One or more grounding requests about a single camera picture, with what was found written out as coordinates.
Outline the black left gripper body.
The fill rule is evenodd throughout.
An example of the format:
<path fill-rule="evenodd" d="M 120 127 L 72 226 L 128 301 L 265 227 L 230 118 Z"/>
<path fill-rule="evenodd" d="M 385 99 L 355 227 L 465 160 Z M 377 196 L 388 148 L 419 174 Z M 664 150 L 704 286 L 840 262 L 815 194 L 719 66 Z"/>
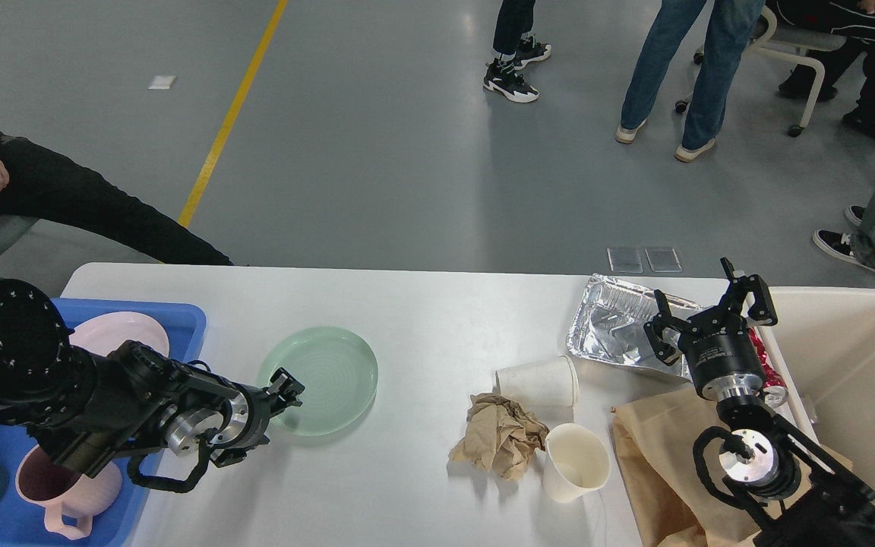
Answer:
<path fill-rule="evenodd" d="M 168 411 L 168 449 L 191 456 L 198 447 L 256 447 L 265 436 L 271 416 L 264 402 L 265 387 L 190 380 Z"/>

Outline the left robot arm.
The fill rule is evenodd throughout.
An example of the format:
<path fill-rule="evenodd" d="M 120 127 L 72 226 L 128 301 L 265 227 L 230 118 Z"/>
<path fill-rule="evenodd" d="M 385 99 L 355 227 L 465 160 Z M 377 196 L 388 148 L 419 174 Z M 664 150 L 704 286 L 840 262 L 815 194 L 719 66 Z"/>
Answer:
<path fill-rule="evenodd" d="M 266 444 L 270 420 L 305 390 L 282 368 L 251 387 L 138 340 L 97 356 L 69 336 L 49 297 L 0 278 L 0 425 L 23 426 L 51 463 L 91 478 L 128 458 L 133 484 L 185 494 L 209 465 Z"/>

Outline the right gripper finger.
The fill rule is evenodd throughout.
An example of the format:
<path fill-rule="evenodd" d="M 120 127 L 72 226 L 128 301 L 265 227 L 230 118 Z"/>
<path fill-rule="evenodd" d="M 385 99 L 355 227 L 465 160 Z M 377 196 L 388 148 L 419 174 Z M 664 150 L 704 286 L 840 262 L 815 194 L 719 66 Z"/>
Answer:
<path fill-rule="evenodd" d="M 676 343 L 665 339 L 666 331 L 674 331 L 678 334 L 690 334 L 690 322 L 683 318 L 677 318 L 671 313 L 666 294 L 659 289 L 653 290 L 657 312 L 643 325 L 649 345 L 652 347 L 654 356 L 666 365 L 673 365 L 683 356 L 683 350 L 678 349 Z"/>
<path fill-rule="evenodd" d="M 742 315 L 742 309 L 747 297 L 751 295 L 749 311 L 747 311 L 747 325 L 750 326 L 774 326 L 778 323 L 775 313 L 774 302 L 771 297 L 768 284 L 757 274 L 748 276 L 742 270 L 736 270 L 732 262 L 726 258 L 720 258 L 720 264 L 725 271 L 728 286 L 719 299 L 719 307 L 729 314 Z"/>

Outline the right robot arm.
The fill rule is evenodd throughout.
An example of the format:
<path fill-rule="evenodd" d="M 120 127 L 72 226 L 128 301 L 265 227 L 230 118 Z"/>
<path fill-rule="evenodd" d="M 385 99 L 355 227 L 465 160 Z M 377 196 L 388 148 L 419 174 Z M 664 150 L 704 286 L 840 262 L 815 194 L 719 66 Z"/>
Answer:
<path fill-rule="evenodd" d="M 728 286 L 718 304 L 678 318 L 657 289 L 659 310 L 643 326 L 654 356 L 684 358 L 696 394 L 715 403 L 720 425 L 693 445 L 696 475 L 713 498 L 750 515 L 757 546 L 875 546 L 874 489 L 764 400 L 749 329 L 778 322 L 769 287 L 720 264 Z"/>

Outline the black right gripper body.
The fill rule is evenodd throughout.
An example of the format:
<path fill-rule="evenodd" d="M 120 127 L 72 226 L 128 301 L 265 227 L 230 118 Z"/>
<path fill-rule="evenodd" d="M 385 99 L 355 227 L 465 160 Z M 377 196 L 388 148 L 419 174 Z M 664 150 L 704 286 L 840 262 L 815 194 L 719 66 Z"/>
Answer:
<path fill-rule="evenodd" d="M 681 352 L 697 394 L 705 400 L 756 396 L 766 378 L 740 312 L 706 308 L 690 324 L 692 332 L 681 334 Z"/>

